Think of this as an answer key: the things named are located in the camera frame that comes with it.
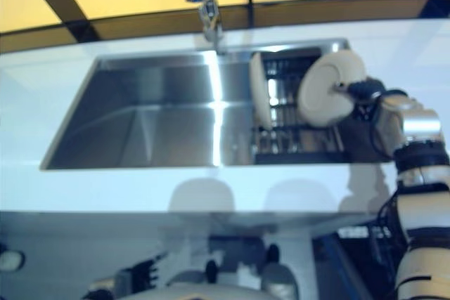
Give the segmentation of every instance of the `stainless steel sink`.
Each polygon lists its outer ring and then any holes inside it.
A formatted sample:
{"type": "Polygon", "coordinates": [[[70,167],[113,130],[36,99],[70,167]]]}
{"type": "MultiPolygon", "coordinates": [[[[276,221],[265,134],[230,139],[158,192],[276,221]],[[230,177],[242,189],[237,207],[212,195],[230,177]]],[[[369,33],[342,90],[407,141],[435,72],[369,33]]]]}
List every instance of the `stainless steel sink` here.
{"type": "Polygon", "coordinates": [[[334,39],[242,48],[222,56],[199,51],[101,58],[79,90],[42,167],[344,161],[336,156],[344,150],[337,129],[314,130],[300,123],[292,129],[300,135],[295,151],[280,148],[284,130],[280,126],[278,134],[272,134],[259,128],[248,79],[255,51],[264,52],[267,65],[294,60],[301,68],[295,73],[300,81],[320,55],[342,48],[348,48],[347,42],[334,39]],[[261,142],[266,142],[265,150],[261,142]]]}

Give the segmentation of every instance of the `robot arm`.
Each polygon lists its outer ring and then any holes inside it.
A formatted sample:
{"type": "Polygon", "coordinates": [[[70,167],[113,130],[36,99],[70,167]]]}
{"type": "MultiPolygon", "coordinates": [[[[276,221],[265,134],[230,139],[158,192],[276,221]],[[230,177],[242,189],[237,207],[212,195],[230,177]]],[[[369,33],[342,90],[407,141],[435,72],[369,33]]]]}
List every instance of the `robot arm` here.
{"type": "Polygon", "coordinates": [[[436,112],[368,78],[351,51],[323,56],[311,67],[297,106],[314,126],[332,125],[352,110],[371,123],[373,147],[397,168],[387,216],[392,235],[407,246],[398,299],[450,300],[450,165],[436,112]]]}
{"type": "Polygon", "coordinates": [[[450,299],[450,166],[435,111],[406,95],[381,95],[375,129],[397,167],[390,218],[408,249],[398,299],[450,299]]]}

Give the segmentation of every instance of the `white plate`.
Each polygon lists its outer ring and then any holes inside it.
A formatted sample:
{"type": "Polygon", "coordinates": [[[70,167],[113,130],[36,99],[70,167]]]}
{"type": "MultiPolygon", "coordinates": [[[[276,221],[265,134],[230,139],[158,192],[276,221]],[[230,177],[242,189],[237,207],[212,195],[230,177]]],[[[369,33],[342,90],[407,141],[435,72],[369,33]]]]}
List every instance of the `white plate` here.
{"type": "Polygon", "coordinates": [[[270,117],[269,88],[267,86],[266,72],[262,64],[261,53],[255,53],[250,59],[250,90],[252,92],[253,104],[261,125],[272,129],[270,117]]]}
{"type": "Polygon", "coordinates": [[[305,74],[297,95],[300,116],[316,127],[330,126],[348,116],[354,104],[345,94],[333,90],[338,82],[367,78],[362,59],[343,50],[321,56],[305,74]]]}

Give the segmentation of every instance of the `wire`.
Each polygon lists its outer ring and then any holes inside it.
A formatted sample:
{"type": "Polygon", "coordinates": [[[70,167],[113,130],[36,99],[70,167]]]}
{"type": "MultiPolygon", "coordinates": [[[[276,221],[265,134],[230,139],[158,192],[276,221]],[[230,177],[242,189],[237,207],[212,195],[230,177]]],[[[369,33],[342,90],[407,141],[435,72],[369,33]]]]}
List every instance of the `wire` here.
{"type": "Polygon", "coordinates": [[[377,213],[377,220],[376,223],[378,224],[381,232],[381,238],[383,240],[383,243],[385,245],[385,258],[387,260],[387,267],[390,270],[390,281],[392,281],[392,276],[395,275],[395,268],[394,268],[394,262],[392,261],[392,256],[390,254],[389,250],[389,242],[387,242],[387,238],[385,236],[384,227],[387,225],[385,222],[382,223],[382,219],[386,219],[386,215],[383,215],[385,213],[385,210],[391,206],[394,199],[397,198],[397,191],[381,206],[381,208],[378,210],[377,213]]]}

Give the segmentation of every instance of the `sink basin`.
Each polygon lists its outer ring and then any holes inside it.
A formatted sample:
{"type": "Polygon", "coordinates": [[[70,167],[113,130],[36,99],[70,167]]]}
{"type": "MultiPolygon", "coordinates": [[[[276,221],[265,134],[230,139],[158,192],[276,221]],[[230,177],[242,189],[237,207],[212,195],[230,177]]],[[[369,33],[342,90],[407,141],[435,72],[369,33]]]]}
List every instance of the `sink basin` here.
{"type": "MultiPolygon", "coordinates": [[[[314,130],[294,115],[288,129],[279,124],[274,131],[263,130],[248,78],[256,51],[263,52],[265,67],[271,67],[268,79],[276,74],[274,65],[280,65],[290,69],[289,79],[297,77],[292,83],[298,85],[317,58],[342,48],[348,48],[347,42],[333,39],[241,48],[220,56],[198,51],[100,58],[42,168],[345,162],[336,128],[314,130]],[[290,145],[284,146],[285,135],[292,138],[290,145]]],[[[277,81],[284,81],[283,76],[277,81]]],[[[291,87],[294,95],[297,88],[291,87]]]]}

